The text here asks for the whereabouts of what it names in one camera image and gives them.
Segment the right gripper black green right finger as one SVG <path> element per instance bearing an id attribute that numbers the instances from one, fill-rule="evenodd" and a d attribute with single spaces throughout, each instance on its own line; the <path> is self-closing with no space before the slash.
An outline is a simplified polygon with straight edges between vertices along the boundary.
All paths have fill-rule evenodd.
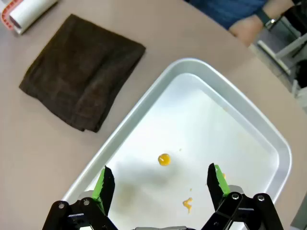
<path id="1" fill-rule="evenodd" d="M 215 212 L 203 230 L 228 230 L 234 222 L 241 222 L 248 230 L 282 230 L 283 226 L 271 197 L 266 193 L 252 198 L 241 187 L 227 184 L 221 169 L 212 163 L 208 167 L 207 186 Z"/>

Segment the person's left hand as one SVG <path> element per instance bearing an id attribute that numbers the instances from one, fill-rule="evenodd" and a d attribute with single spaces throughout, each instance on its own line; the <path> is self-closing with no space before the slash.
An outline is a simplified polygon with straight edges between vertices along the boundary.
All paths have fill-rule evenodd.
<path id="1" fill-rule="evenodd" d="M 252 15 L 235 22 L 228 31 L 246 47 L 249 47 L 262 29 L 263 22 L 258 16 Z"/>

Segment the right gripper black green left finger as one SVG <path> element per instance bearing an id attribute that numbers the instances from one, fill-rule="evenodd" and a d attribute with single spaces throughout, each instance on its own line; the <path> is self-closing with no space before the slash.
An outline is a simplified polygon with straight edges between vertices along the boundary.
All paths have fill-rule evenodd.
<path id="1" fill-rule="evenodd" d="M 73 204 L 56 201 L 52 204 L 45 220 L 44 230 L 116 230 L 109 219 L 115 179 L 110 168 L 105 167 L 98 178 L 91 196 L 77 200 Z"/>

